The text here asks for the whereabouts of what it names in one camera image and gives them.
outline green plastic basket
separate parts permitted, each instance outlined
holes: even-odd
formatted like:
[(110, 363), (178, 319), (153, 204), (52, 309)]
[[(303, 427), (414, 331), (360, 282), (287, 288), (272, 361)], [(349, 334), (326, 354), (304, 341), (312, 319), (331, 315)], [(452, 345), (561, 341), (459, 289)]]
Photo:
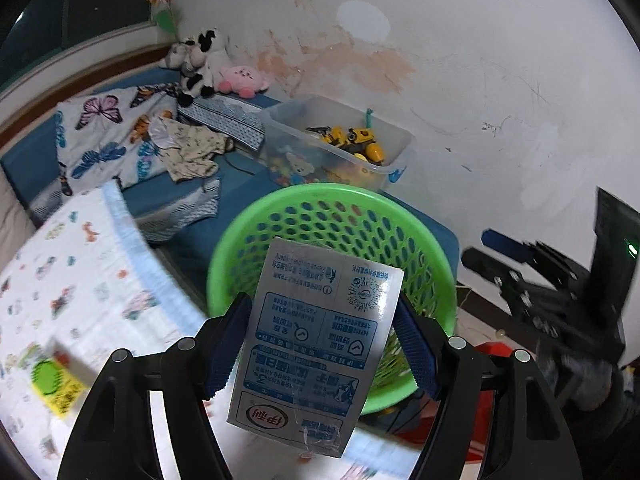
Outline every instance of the green plastic basket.
[[(447, 335), (456, 323), (456, 287), (431, 232), (377, 193), (341, 184), (305, 184), (275, 191), (246, 208), (226, 229), (209, 266), (209, 313), (222, 316), (240, 291), (255, 294), (269, 243), (286, 238), (399, 267), (414, 307)], [(417, 386), (391, 330), (363, 415), (394, 405)]]

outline cardboard box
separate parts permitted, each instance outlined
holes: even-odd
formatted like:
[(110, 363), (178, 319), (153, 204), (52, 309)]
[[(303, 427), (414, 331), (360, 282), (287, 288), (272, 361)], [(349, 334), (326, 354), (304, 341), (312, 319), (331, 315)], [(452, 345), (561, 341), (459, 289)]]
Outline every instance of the cardboard box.
[(329, 249), (272, 240), (228, 422), (340, 457), (382, 357), (403, 275)]

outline pink plush toy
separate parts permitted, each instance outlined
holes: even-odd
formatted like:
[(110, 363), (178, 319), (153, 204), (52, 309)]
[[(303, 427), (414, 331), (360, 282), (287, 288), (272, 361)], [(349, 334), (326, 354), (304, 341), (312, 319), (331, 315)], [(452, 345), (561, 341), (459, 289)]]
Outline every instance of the pink plush toy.
[(253, 99), (256, 92), (269, 88), (268, 81), (255, 68), (250, 66), (233, 66), (220, 69), (223, 80), (218, 91), (223, 94), (234, 92), (242, 99)]

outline red oval logo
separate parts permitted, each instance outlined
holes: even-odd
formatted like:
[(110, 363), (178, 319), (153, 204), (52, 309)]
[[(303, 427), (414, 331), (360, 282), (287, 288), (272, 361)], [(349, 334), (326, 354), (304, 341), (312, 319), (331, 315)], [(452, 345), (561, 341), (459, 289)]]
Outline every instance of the red oval logo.
[(279, 430), (289, 422), (289, 417), (280, 408), (270, 404), (258, 404), (246, 410), (248, 418), (254, 426), (264, 430)]

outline bolt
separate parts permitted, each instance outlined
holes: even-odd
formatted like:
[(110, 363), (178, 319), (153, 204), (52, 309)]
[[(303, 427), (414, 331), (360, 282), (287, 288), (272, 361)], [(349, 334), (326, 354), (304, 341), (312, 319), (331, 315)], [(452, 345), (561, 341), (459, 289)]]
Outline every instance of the bolt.
[(124, 348), (120, 348), (116, 350), (113, 354), (111, 354), (111, 359), (113, 359), (113, 361), (116, 363), (121, 363), (126, 358), (127, 358), (127, 351)]
[(526, 350), (523, 350), (523, 349), (516, 350), (513, 355), (521, 363), (528, 363), (529, 361), (531, 361), (531, 355)]
[(178, 341), (180, 350), (191, 350), (194, 346), (196, 346), (196, 340), (193, 337), (183, 337)]
[(522, 303), (524, 303), (524, 306), (531, 306), (531, 300), (529, 299), (529, 291), (525, 290), (524, 294), (520, 295), (520, 299), (522, 300)]
[(462, 350), (466, 346), (466, 341), (457, 335), (449, 338), (449, 346), (456, 350)]

